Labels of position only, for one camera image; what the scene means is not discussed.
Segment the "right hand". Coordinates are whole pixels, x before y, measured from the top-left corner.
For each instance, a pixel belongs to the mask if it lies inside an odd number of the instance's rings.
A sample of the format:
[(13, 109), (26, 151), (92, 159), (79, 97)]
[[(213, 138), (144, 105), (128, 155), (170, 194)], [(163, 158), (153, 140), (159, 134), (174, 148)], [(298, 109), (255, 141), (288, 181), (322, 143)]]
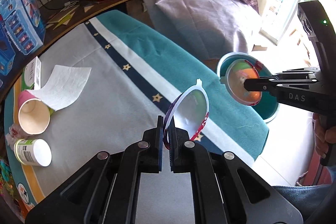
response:
[(326, 154), (329, 150), (329, 144), (335, 144), (336, 141), (336, 129), (331, 127), (328, 130), (325, 130), (320, 123), (319, 115), (313, 114), (313, 131), (314, 131), (314, 142), (315, 142), (315, 151), (323, 159), (326, 157)]

